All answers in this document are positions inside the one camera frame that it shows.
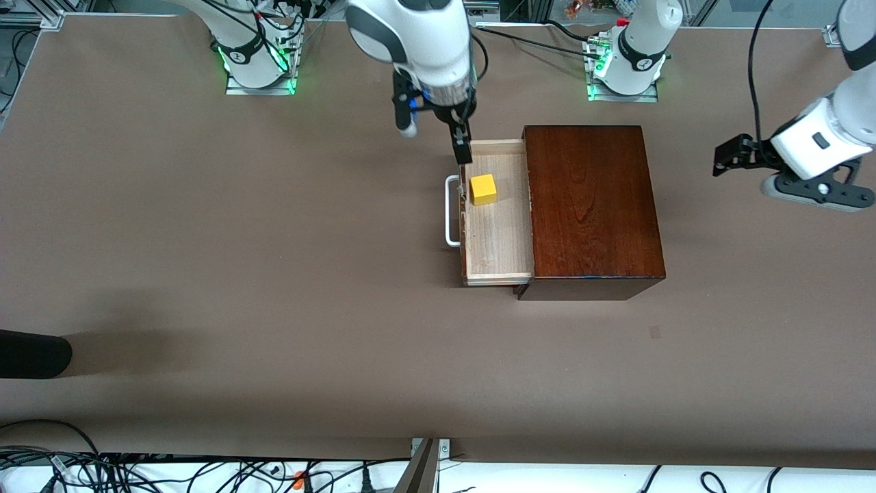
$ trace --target table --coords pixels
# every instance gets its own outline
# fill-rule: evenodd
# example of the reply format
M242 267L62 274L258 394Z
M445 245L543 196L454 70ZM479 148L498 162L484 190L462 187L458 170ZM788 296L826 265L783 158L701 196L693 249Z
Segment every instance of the table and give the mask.
M750 34L679 31L650 105L589 103L576 57L480 35L474 138L641 125L660 220L666 281L524 303L461 287L446 127L400 138L391 70L343 25L274 98L224 96L192 16L69 17L0 134L0 315L72 334L92 375L0 382L0 417L73 420L109 451L376 457L428 434L485 461L872 464L873 212L710 176L752 130ZM818 31L765 30L765 128L847 74Z

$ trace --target brown wooden box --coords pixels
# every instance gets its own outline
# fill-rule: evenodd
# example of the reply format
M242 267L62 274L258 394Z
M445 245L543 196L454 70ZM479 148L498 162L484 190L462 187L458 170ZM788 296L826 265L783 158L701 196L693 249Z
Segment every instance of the brown wooden box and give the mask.
M521 300L626 300L666 278L637 126L528 126L472 142L461 174L468 286ZM498 201L473 206L467 177L492 173Z

